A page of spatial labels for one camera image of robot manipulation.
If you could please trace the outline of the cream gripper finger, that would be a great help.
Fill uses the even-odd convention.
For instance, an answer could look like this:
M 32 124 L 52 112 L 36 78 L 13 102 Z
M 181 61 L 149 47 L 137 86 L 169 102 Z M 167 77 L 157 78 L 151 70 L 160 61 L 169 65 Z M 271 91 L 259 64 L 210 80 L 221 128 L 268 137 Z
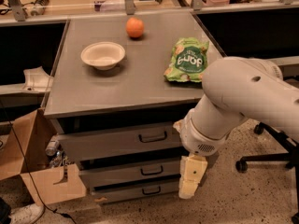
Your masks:
M 180 179 L 178 185 L 178 196 L 180 199 L 190 199 L 194 196 L 197 188 L 197 183 Z

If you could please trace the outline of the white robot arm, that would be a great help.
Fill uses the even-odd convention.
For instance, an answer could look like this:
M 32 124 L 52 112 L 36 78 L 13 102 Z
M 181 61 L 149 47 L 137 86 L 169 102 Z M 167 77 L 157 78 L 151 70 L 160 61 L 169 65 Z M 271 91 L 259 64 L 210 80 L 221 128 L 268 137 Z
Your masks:
M 235 127 L 258 120 L 299 140 L 299 89 L 283 80 L 270 61 L 226 57 L 202 77 L 204 95 L 174 124 L 189 151 L 180 161 L 178 196 L 194 196 L 207 168 L 206 157 L 221 148 Z

